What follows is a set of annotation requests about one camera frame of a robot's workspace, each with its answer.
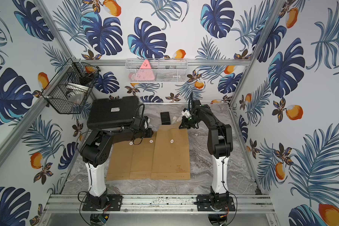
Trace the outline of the brown kraft file bag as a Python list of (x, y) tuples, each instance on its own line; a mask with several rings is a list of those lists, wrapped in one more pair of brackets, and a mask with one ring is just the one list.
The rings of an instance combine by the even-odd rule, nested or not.
[(107, 181), (130, 179), (133, 142), (123, 141), (113, 145), (109, 167), (106, 175)]
[(190, 153), (187, 129), (180, 122), (161, 125), (153, 154), (152, 180), (190, 180)]
[(130, 179), (149, 179), (151, 177), (156, 131), (151, 138), (143, 138), (133, 149)]

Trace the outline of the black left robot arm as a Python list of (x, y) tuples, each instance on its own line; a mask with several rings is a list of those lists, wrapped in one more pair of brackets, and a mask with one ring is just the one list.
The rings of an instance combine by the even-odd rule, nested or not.
[(140, 104), (131, 124), (121, 127), (117, 131), (92, 131), (80, 150), (80, 155), (86, 164), (89, 188), (84, 203), (97, 210), (104, 210), (109, 206), (107, 188), (104, 178), (103, 164), (107, 161), (112, 145), (135, 140), (151, 138), (153, 131), (149, 127), (148, 117), (144, 116), (145, 105)]

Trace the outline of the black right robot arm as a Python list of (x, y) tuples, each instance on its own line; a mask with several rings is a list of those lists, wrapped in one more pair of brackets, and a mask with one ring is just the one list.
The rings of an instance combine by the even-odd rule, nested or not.
[(198, 129), (203, 122), (208, 129), (207, 148), (213, 160), (213, 197), (229, 194), (228, 161), (233, 151), (232, 127), (222, 123), (212, 112), (209, 105), (203, 105), (190, 94), (188, 107), (182, 111), (180, 129)]

